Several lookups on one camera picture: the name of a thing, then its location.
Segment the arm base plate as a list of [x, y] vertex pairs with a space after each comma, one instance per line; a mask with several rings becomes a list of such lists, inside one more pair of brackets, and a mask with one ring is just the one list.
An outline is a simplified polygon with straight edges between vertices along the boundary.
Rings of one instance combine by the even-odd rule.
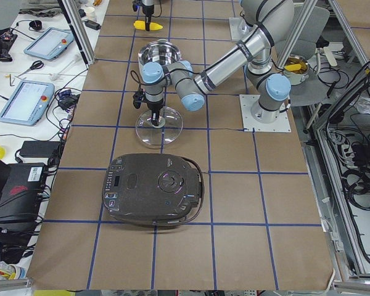
[[252, 27], [247, 25], [241, 17], [230, 17], [229, 29], [232, 41], [238, 41], [252, 31]]
[[267, 111], [259, 105], [259, 95], [241, 94], [240, 109], [243, 130], [248, 132], [290, 133], [285, 103], [279, 110]]

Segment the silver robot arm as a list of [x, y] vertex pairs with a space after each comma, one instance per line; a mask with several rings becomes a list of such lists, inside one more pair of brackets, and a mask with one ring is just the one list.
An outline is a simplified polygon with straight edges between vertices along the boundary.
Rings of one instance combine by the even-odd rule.
[[134, 27], [138, 30], [150, 31], [152, 23], [152, 16], [155, 10], [155, 3], [153, 0], [135, 0], [132, 2], [132, 8], [134, 12], [139, 9], [144, 14], [144, 20], [137, 20], [134, 23]]
[[188, 111], [204, 106], [205, 96], [214, 91], [240, 68], [260, 91], [259, 106], [267, 112], [277, 112], [287, 99], [291, 84], [282, 74], [271, 72], [271, 48], [283, 40], [294, 18], [293, 1], [241, 1], [240, 6], [250, 33], [219, 60], [200, 73], [192, 73], [186, 60], [168, 65], [148, 62], [141, 70], [142, 82], [133, 96], [133, 105], [146, 104], [151, 111], [152, 124], [158, 125], [163, 108], [163, 90], [173, 85], [181, 103]]

